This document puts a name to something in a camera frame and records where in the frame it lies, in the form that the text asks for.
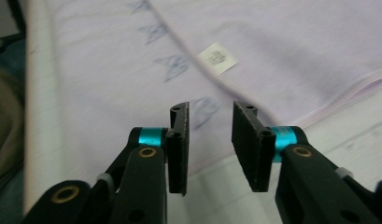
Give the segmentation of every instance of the white surface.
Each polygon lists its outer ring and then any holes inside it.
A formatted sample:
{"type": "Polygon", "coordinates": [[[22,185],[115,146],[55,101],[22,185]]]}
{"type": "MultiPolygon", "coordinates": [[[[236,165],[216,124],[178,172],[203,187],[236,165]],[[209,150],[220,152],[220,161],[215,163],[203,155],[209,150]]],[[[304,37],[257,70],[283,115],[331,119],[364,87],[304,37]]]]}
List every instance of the white surface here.
{"type": "MultiPolygon", "coordinates": [[[[75,142],[66,138],[63,123],[65,108],[59,95],[61,82],[52,45],[55,40],[52,34],[57,31],[51,29],[45,0],[31,0],[28,7],[25,211],[52,185],[64,179],[87,179],[81,166],[85,163],[82,156],[68,150],[75,142]]],[[[164,116],[168,116],[169,105],[160,112],[161,125],[168,123],[164,116]]],[[[356,180],[368,189],[374,189],[382,179],[382,90],[320,120],[305,132],[315,148],[352,171],[356,180]]],[[[127,135],[120,138],[122,148],[127,135]]],[[[95,166],[99,172],[106,169],[101,164],[95,166]]],[[[219,161],[190,176],[186,197],[168,196],[169,223],[279,223],[274,201],[278,171],[279,166],[275,165],[271,192],[255,194],[251,193],[235,156],[219,161]]]]}

